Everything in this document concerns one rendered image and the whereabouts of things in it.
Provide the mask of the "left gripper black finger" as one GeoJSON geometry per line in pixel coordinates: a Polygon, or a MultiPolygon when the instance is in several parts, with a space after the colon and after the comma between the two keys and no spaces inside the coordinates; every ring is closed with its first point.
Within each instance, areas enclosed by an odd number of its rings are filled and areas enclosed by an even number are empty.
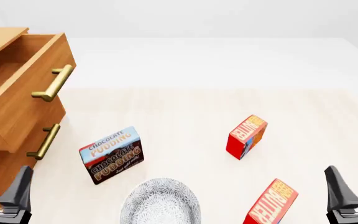
{"type": "Polygon", "coordinates": [[[2,212],[18,213],[20,210],[31,212],[30,185],[34,171],[29,166],[22,166],[9,188],[0,196],[2,212]]]}

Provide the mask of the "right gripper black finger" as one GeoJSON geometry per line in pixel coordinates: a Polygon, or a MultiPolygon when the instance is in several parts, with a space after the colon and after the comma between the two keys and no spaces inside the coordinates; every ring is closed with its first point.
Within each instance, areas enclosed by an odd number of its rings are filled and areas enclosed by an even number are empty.
{"type": "Polygon", "coordinates": [[[358,208],[358,196],[349,188],[337,168],[329,166],[324,174],[328,186],[327,212],[358,208]]]}

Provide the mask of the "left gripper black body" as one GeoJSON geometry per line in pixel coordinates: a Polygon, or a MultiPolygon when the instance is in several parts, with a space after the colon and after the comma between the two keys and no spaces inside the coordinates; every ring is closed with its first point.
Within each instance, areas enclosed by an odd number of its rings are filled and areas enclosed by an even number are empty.
{"type": "Polygon", "coordinates": [[[0,208],[0,224],[28,224],[32,214],[19,207],[0,208]]]}

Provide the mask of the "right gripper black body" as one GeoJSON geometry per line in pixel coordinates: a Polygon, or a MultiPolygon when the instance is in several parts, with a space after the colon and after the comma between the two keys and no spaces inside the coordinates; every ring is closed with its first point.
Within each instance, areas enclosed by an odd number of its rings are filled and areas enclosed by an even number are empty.
{"type": "Polygon", "coordinates": [[[358,212],[345,213],[344,210],[332,210],[326,216],[330,224],[358,224],[358,212]]]}

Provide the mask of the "closed wooden drawer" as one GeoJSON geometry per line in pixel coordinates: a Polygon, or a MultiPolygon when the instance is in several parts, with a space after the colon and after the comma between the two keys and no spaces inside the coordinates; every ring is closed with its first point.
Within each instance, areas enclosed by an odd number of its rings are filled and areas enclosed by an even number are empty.
{"type": "Polygon", "coordinates": [[[35,166],[37,160],[28,157],[27,153],[38,151],[47,136],[47,132],[43,131],[43,128],[60,123],[65,113],[61,100],[55,98],[52,102],[47,103],[45,109],[41,110],[40,121],[36,122],[18,151],[14,153],[0,151],[0,190],[6,190],[10,186],[22,166],[35,166]]]}

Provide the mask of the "red butter box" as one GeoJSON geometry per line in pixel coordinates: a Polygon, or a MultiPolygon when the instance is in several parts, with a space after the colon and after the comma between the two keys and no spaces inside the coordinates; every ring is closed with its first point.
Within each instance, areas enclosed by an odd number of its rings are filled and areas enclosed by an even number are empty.
{"type": "Polygon", "coordinates": [[[297,191],[282,180],[274,179],[249,210],[242,224],[279,224],[297,197],[297,191]]]}
{"type": "Polygon", "coordinates": [[[267,125],[260,117],[250,115],[229,133],[226,151],[241,160],[262,139],[267,125]]]}

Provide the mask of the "open wooden drawer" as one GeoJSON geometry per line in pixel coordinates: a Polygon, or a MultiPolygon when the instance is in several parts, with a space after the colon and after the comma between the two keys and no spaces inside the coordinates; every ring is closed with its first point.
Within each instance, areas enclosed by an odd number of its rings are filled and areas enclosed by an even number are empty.
{"type": "Polygon", "coordinates": [[[76,67],[65,33],[24,34],[0,51],[0,151],[16,152],[47,103],[33,98],[57,76],[53,68],[76,67]]]}

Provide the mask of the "chocolate pudding box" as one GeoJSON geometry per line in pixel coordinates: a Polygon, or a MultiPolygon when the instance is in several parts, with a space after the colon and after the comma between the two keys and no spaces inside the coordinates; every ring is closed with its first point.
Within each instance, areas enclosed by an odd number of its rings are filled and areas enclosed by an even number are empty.
{"type": "Polygon", "coordinates": [[[133,126],[82,147],[78,152],[96,185],[144,161],[141,139],[133,126]]]}

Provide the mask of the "white patterned bowl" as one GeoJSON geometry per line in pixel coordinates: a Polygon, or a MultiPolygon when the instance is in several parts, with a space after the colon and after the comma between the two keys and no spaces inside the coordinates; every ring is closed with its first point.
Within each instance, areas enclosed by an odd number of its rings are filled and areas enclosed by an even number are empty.
{"type": "Polygon", "coordinates": [[[183,182],[150,179],[127,196],[119,224],[201,224],[200,204],[183,182]]]}

